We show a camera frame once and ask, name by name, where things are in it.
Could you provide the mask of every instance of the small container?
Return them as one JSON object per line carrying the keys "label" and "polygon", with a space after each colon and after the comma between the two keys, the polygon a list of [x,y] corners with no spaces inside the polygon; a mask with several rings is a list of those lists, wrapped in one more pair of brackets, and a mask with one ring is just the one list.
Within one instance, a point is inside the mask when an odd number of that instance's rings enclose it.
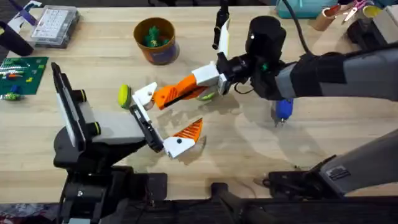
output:
{"label": "small container", "polygon": [[317,31],[325,31],[330,24],[336,19],[336,15],[332,16],[327,16],[326,11],[329,10],[330,8],[324,8],[321,13],[319,13],[319,16],[317,19],[312,24],[312,27],[316,29]]}
{"label": "small container", "polygon": [[43,13],[30,33],[28,41],[35,47],[65,49],[79,19],[76,7],[44,6]]}
{"label": "small container", "polygon": [[28,56],[33,52],[32,46],[5,22],[0,22],[0,27],[4,30],[4,32],[0,34],[0,45],[19,56]]}
{"label": "small container", "polygon": [[[154,26],[160,30],[160,38],[169,39],[169,42],[161,47],[146,47],[144,38],[149,28]],[[134,29],[134,38],[145,58],[154,65],[166,65],[178,57],[179,48],[175,41],[174,27],[166,19],[153,17],[141,21]]]}
{"label": "small container", "polygon": [[365,6],[359,11],[359,13],[357,13],[357,15],[364,24],[370,24],[373,18],[375,18],[380,12],[382,12],[382,9],[377,6]]}

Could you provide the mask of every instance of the white label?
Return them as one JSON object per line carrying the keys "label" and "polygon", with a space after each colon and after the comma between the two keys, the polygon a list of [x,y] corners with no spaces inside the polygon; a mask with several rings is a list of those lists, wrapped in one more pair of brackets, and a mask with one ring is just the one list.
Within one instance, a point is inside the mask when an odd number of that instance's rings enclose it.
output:
{"label": "white label", "polygon": [[32,37],[56,38],[67,15],[67,10],[47,9],[34,29]]}

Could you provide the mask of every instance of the green circuit board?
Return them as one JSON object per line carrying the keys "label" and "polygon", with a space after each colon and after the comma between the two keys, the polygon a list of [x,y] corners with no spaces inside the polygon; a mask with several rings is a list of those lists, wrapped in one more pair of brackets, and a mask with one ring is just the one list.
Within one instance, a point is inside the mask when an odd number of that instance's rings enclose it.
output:
{"label": "green circuit board", "polygon": [[17,94],[36,94],[48,59],[48,57],[5,58],[0,66],[0,73],[10,70],[23,73],[20,74],[22,77],[11,79],[5,79],[4,75],[0,75],[0,95],[10,93],[13,85],[18,86]]}

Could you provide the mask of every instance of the blue object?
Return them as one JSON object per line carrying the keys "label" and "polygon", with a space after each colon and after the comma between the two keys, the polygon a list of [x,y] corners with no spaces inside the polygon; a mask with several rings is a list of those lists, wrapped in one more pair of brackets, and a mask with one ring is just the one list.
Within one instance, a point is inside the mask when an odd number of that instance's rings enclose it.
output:
{"label": "blue object", "polygon": [[[287,2],[292,6],[297,18],[316,18],[322,12],[322,9],[337,5],[338,0],[287,0]],[[282,0],[278,0],[276,4],[279,17],[283,19],[292,18]]]}
{"label": "blue object", "polygon": [[18,93],[19,85],[12,85],[10,92],[11,93]]}
{"label": "blue object", "polygon": [[15,0],[8,0],[12,6],[14,6],[15,9],[19,11],[19,14],[32,26],[36,25],[37,20],[29,13],[27,12],[22,6],[18,5],[18,3],[15,2]]}
{"label": "blue object", "polygon": [[280,121],[286,121],[293,113],[293,99],[277,101],[275,112]]}

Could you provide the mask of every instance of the scissors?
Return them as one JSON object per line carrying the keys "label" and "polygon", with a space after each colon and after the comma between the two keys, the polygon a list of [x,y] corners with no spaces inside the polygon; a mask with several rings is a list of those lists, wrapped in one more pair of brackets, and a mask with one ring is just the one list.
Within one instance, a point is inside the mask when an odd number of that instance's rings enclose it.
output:
{"label": "scissors", "polygon": [[358,12],[359,9],[362,9],[368,4],[374,5],[374,2],[372,0],[354,0],[354,6],[350,10],[346,18],[343,20],[343,24],[349,21]]}

